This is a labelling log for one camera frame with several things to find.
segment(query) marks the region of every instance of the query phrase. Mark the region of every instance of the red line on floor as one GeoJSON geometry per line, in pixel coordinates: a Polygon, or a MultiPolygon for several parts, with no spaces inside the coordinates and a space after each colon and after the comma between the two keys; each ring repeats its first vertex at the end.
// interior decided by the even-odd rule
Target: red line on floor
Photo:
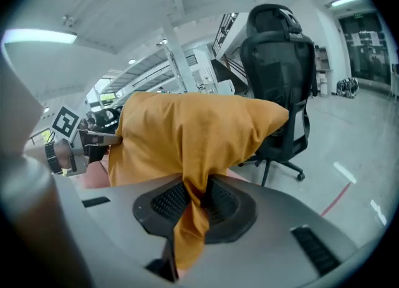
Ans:
{"type": "Polygon", "coordinates": [[[348,190],[350,184],[352,183],[348,183],[343,190],[338,194],[338,196],[332,201],[331,204],[329,204],[329,206],[323,211],[323,213],[321,213],[321,216],[323,217],[325,214],[327,214],[331,208],[333,208],[335,206],[335,204],[338,203],[338,200],[342,197],[342,195],[345,194],[345,192],[348,190]]]}

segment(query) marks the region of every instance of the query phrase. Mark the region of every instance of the black rectangle slot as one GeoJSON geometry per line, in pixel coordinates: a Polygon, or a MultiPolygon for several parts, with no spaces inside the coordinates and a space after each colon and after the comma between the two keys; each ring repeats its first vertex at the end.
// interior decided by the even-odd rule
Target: black rectangle slot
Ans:
{"type": "Polygon", "coordinates": [[[98,197],[98,198],[86,199],[86,200],[82,201],[82,204],[83,204],[83,206],[88,208],[88,207],[105,204],[105,203],[108,203],[109,201],[110,200],[107,197],[102,196],[102,197],[98,197]]]}
{"type": "Polygon", "coordinates": [[[305,251],[320,276],[327,274],[339,266],[338,259],[323,245],[309,227],[301,226],[292,229],[291,233],[305,251]]]}

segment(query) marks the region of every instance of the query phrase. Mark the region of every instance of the chair headrest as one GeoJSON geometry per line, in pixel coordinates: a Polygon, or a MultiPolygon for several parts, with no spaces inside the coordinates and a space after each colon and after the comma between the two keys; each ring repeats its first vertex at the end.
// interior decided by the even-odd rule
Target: chair headrest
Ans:
{"type": "Polygon", "coordinates": [[[288,7],[278,4],[262,4],[254,7],[248,16],[247,36],[268,31],[301,33],[302,28],[288,7]]]}

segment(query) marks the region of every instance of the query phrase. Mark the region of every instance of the orange fabric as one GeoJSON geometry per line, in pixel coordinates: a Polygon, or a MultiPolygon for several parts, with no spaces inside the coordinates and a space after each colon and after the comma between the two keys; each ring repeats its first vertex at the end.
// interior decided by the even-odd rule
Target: orange fabric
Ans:
{"type": "Polygon", "coordinates": [[[208,175],[248,159],[281,127],[288,111],[275,103],[233,95],[133,94],[126,102],[112,146],[112,186],[182,173],[192,202],[175,226],[179,269],[190,268],[204,246],[208,218],[200,208],[208,175]]]}

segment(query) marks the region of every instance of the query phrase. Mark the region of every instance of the mesh grille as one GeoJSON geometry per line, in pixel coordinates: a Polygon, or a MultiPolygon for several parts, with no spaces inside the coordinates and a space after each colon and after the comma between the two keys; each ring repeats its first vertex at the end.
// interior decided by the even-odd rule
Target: mesh grille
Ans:
{"type": "Polygon", "coordinates": [[[190,196],[184,184],[179,183],[161,195],[153,198],[151,201],[151,207],[159,215],[163,216],[175,225],[184,213],[189,202],[190,196]]]}
{"type": "Polygon", "coordinates": [[[339,266],[337,258],[323,245],[309,227],[298,227],[293,229],[291,233],[321,276],[339,266]]]}
{"type": "Polygon", "coordinates": [[[211,189],[206,190],[203,206],[208,210],[209,226],[212,228],[212,226],[229,219],[237,211],[238,200],[235,195],[216,183],[210,183],[211,189]]]}

